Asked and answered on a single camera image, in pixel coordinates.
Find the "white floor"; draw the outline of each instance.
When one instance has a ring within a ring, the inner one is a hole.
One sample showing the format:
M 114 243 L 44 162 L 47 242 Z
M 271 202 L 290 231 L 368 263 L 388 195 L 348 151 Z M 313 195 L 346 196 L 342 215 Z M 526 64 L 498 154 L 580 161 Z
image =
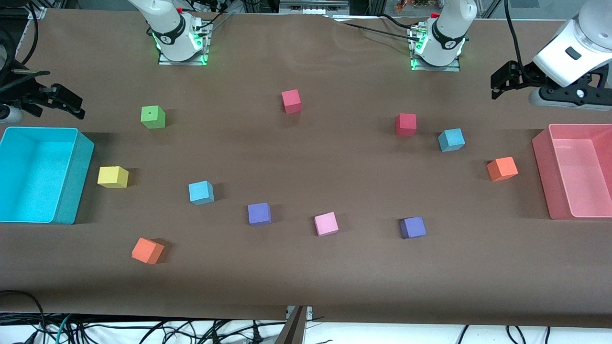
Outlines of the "white floor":
M 113 326 L 153 326 L 150 323 L 112 323 Z M 184 322 L 170 323 L 170 326 L 180 326 Z M 194 323 L 198 334 L 204 333 L 212 325 L 211 321 Z M 252 321 L 237 320 L 227 324 L 219 334 L 233 332 L 243 327 L 249 327 Z M 330 344 L 457 344 L 461 325 L 416 325 L 416 324 L 363 324 L 363 323 L 309 323 L 306 330 L 304 344 L 320 344 L 332 340 Z M 259 333 L 262 337 L 278 334 L 282 326 L 261 327 Z M 190 327 L 184 328 L 191 333 Z M 31 334 L 31 326 L 0 326 L 0 344 L 14 344 L 24 342 Z M 527 344 L 543 344 L 544 327 L 521 327 Z M 88 334 L 99 344 L 136 344 L 147 330 L 118 330 L 95 327 L 88 330 Z M 244 334 L 251 337 L 252 331 Z M 520 342 L 518 333 L 512 334 Z M 155 331 L 144 344 L 161 343 L 163 331 Z M 234 336 L 227 338 L 224 343 L 240 344 L 244 337 Z M 42 336 L 37 338 L 35 344 L 41 344 Z M 612 329 L 587 329 L 553 327 L 549 344 L 610 344 L 612 343 Z M 178 335 L 168 341 L 168 344 L 188 344 L 188 337 Z M 463 339 L 463 344 L 512 344 L 506 335 L 504 326 L 470 326 Z

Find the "foam cube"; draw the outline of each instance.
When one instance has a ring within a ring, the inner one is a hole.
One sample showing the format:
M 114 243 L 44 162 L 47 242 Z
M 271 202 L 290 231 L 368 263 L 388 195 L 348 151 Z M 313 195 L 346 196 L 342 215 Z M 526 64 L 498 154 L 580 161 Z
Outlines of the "foam cube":
M 302 101 L 300 100 L 300 94 L 297 89 L 285 91 L 282 95 L 285 113 L 297 113 L 302 111 Z
M 495 159 L 487 165 L 491 180 L 503 181 L 512 178 L 518 174 L 517 166 L 514 164 L 512 157 Z
M 442 152 L 452 152 L 460 149 L 465 144 L 461 129 L 448 129 L 438 136 Z
M 411 239 L 414 237 L 424 236 L 427 234 L 425 231 L 425 223 L 422 217 L 411 217 L 409 219 L 403 219 L 400 222 L 401 237 L 404 239 Z
M 413 136 L 417 131 L 417 115 L 400 113 L 395 119 L 395 134 L 398 136 Z
M 249 204 L 248 222 L 251 226 L 270 225 L 272 223 L 272 212 L 267 203 Z
M 214 202 L 215 195 L 212 190 L 212 184 L 208 181 L 189 184 L 189 200 L 197 206 Z
M 336 222 L 336 214 L 328 212 L 327 214 L 315 216 L 316 235 L 325 236 L 334 234 L 338 231 L 338 223 Z
M 166 127 L 166 113 L 157 105 L 143 107 L 140 112 L 140 121 L 149 129 Z
M 119 166 L 103 166 L 98 173 L 98 184 L 109 189 L 126 188 L 129 174 L 126 169 Z
M 132 250 L 132 258 L 147 264 L 157 264 L 164 246 L 141 237 Z

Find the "purple cube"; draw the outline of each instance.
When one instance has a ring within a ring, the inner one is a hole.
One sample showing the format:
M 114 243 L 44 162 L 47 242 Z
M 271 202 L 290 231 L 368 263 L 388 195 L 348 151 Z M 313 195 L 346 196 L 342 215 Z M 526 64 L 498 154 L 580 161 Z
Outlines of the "purple cube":
M 401 236 L 404 239 L 411 239 L 413 237 L 424 236 L 427 234 L 425 231 L 425 224 L 422 217 L 411 217 L 410 219 L 403 219 L 400 222 Z
M 249 204 L 248 222 L 251 226 L 270 225 L 272 223 L 270 205 L 267 203 Z

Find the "pink plastic bin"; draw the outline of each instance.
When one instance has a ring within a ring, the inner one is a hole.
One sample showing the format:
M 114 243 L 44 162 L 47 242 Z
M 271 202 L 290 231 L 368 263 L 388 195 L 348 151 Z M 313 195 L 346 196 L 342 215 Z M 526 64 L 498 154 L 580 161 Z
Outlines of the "pink plastic bin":
M 612 124 L 551 124 L 532 143 L 553 220 L 612 219 Z

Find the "blue cube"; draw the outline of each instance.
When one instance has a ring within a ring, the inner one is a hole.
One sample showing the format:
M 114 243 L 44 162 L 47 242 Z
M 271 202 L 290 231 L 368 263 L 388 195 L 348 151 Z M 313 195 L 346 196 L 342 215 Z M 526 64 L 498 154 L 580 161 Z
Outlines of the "blue cube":
M 207 181 L 189 184 L 189 200 L 197 206 L 214 202 L 212 184 Z
M 465 144 L 461 129 L 448 129 L 438 136 L 442 152 L 452 152 L 460 149 Z
M 413 237 L 424 236 L 427 234 L 425 231 L 425 224 L 422 217 L 411 217 L 410 219 L 403 219 L 400 222 L 401 236 L 404 239 L 411 239 Z
M 251 226 L 270 225 L 272 223 L 270 205 L 267 203 L 249 204 L 248 222 Z

